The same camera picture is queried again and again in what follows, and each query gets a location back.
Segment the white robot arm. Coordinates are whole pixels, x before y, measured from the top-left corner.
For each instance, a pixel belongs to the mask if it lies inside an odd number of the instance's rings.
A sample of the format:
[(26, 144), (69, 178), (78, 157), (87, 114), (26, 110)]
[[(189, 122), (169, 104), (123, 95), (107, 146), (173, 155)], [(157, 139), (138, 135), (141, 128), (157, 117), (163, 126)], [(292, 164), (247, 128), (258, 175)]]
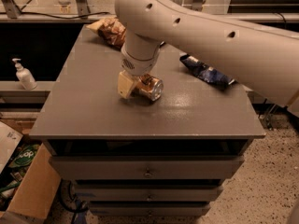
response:
[(132, 75), (151, 69), (164, 41), (272, 103), (298, 111), (297, 33), (193, 11), (171, 0), (115, 0), (115, 12), (127, 29), (122, 52)]

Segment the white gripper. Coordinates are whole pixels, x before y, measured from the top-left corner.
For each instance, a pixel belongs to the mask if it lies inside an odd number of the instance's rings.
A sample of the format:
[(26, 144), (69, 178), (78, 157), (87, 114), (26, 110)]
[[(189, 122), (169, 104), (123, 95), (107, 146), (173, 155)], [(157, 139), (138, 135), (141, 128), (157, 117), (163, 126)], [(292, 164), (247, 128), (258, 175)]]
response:
[(157, 63), (159, 52), (160, 49), (155, 47), (150, 50), (148, 58), (138, 58), (131, 55), (126, 47), (121, 48), (121, 66), (128, 72), (123, 70), (118, 76), (118, 94), (122, 98), (128, 99), (138, 82), (138, 77), (152, 70)]

